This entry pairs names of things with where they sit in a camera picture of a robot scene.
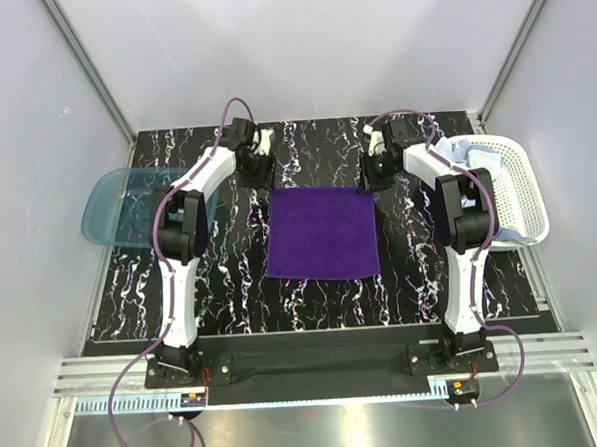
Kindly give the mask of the purple towel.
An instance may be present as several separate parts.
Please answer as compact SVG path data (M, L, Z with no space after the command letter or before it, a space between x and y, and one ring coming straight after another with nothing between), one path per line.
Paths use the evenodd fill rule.
M381 272L374 195L354 187L278 188L269 205L268 277L343 281Z

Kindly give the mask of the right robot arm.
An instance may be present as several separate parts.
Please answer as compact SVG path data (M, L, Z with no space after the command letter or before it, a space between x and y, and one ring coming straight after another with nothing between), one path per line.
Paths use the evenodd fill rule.
M468 169L433 144L400 132L395 122L364 126L368 149L360 154L359 191L378 192L395 176L413 174L429 190L435 238L446 251L448 299L436 359L459 372L486 355L482 314L483 271L498 227L491 174Z

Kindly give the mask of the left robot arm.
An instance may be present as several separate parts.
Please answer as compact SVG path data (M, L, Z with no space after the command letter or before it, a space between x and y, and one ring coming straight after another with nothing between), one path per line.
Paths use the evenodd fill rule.
M232 176L246 188L272 190L274 137L271 129L235 118L191 169L154 188L150 244L161 271L163 325L160 337L146 347L147 387L188 386L208 379L199 350L194 299L217 191Z

